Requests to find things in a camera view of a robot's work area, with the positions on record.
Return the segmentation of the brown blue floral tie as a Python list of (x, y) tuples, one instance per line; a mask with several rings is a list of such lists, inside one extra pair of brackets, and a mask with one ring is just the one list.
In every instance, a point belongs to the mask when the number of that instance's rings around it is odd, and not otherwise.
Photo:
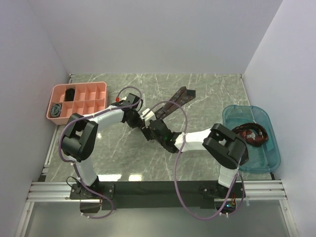
[(177, 92), (169, 99), (169, 102), (163, 105), (160, 109), (155, 111), (157, 119), (164, 119), (173, 113), (178, 107), (171, 103), (174, 102), (179, 106), (184, 106), (188, 102), (192, 101), (196, 97), (196, 91), (193, 89), (187, 89), (186, 86), (182, 86)]

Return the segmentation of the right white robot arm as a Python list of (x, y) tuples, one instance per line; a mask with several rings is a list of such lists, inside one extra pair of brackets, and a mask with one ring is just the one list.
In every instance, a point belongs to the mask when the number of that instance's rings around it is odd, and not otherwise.
[(211, 128), (192, 133), (172, 132), (160, 120), (152, 120), (141, 127), (145, 138), (156, 140), (170, 153), (208, 151), (220, 164), (217, 191), (223, 197), (230, 196), (235, 186), (239, 165), (246, 151), (246, 142), (220, 123)]

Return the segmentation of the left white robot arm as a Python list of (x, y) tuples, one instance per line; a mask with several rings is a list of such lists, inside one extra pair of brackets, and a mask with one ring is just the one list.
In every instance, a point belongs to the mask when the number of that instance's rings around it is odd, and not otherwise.
[(101, 195), (99, 178), (90, 156), (94, 150), (97, 133), (116, 123), (127, 123), (130, 127), (143, 127), (137, 108), (142, 106), (142, 96), (129, 93), (125, 99), (117, 100), (99, 112), (81, 116), (74, 113), (59, 139), (58, 152), (63, 162), (74, 167), (77, 184), (87, 198)]

